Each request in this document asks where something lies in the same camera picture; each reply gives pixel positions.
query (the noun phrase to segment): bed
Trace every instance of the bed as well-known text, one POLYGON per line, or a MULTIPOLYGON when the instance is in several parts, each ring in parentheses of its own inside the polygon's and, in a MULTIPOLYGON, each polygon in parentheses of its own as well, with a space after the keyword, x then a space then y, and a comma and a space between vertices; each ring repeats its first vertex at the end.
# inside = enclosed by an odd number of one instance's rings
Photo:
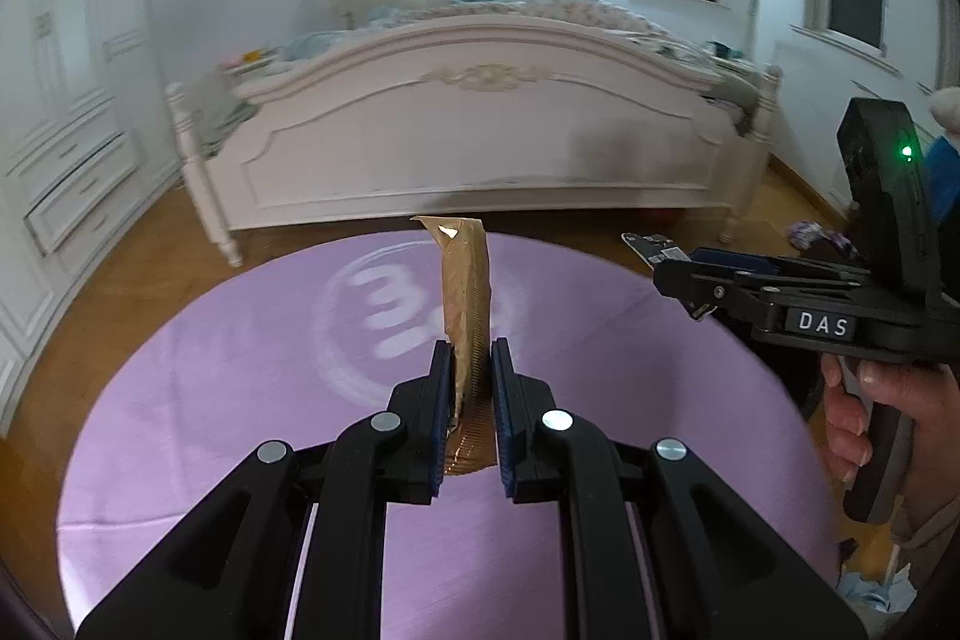
POLYGON ((387 215, 720 207, 728 241, 766 167, 776 68, 738 132, 708 98, 721 71, 656 25, 513 1, 429 11, 449 2, 343 0, 347 28, 405 11, 282 73, 213 80, 248 110, 214 145, 198 124, 210 78, 170 86, 186 187, 232 266, 235 230, 387 215))

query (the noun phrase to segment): hand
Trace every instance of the hand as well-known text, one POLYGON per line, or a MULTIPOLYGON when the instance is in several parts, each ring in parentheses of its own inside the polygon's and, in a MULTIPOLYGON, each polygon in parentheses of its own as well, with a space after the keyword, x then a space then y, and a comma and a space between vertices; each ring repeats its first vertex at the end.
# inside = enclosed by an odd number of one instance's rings
MULTIPOLYGON (((839 480, 856 477, 872 458, 867 411, 843 386, 836 356, 824 355, 827 381, 827 468, 839 480)), ((860 362, 856 376, 863 392, 914 420, 913 453, 904 479, 904 509, 914 530, 960 495, 960 387, 947 368, 860 362)))

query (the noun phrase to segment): wooden floor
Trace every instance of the wooden floor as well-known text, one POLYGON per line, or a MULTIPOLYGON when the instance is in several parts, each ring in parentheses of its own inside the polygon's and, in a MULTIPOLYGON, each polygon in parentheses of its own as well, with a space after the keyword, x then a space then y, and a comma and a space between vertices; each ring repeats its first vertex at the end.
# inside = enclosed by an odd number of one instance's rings
MULTIPOLYGON (((659 228, 683 247, 716 244, 719 215, 693 212, 666 228, 636 211, 482 215, 488 231, 563 244, 643 271, 619 239, 623 231, 659 228)), ((803 196, 768 172, 733 249, 786 254, 784 229, 818 215, 803 196)), ((54 522, 59 487, 83 420, 98 394, 136 349, 193 299, 227 278, 320 242, 410 228, 409 220, 364 220, 243 232, 245 264, 232 269, 208 243, 186 191, 162 196, 94 272, 52 335, 23 394, 10 435, 0 440, 0 555, 35 607, 68 636, 56 572, 54 522)), ((822 439, 822 420, 811 426, 822 439)), ((864 569, 885 564, 883 530, 851 531, 868 542, 864 569)))

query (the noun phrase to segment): white wardrobe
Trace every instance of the white wardrobe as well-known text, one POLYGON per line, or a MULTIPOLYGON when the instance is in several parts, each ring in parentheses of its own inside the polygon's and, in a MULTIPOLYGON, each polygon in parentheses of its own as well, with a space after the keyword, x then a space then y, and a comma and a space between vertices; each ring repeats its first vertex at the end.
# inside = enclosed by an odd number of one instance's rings
POLYGON ((145 0, 0 0, 0 435, 70 299, 176 177, 160 85, 145 0))

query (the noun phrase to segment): bed leg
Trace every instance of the bed leg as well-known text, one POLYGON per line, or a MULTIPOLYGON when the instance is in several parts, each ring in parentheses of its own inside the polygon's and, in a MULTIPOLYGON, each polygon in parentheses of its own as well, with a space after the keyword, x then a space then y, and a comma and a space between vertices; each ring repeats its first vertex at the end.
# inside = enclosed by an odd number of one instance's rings
POLYGON ((210 175, 206 170, 206 162, 200 154, 200 142, 194 130, 193 118, 184 107, 184 86, 174 83, 167 88, 167 104, 173 115, 174 130, 176 132, 176 146, 181 151, 181 172, 184 175, 184 184, 190 194, 193 206, 197 210, 200 223, 206 237, 219 247, 227 263, 231 266, 241 266, 243 259, 237 243, 230 237, 227 218, 213 191, 210 175))
POLYGON ((733 197, 730 214, 724 221, 720 232, 720 242, 727 244, 733 239, 738 223, 749 215, 755 196, 760 189, 763 173, 767 170, 770 158, 770 127, 779 110, 779 88, 784 72, 779 66, 768 66, 760 84, 760 99, 747 140, 750 144, 750 157, 743 167, 743 179, 733 197))

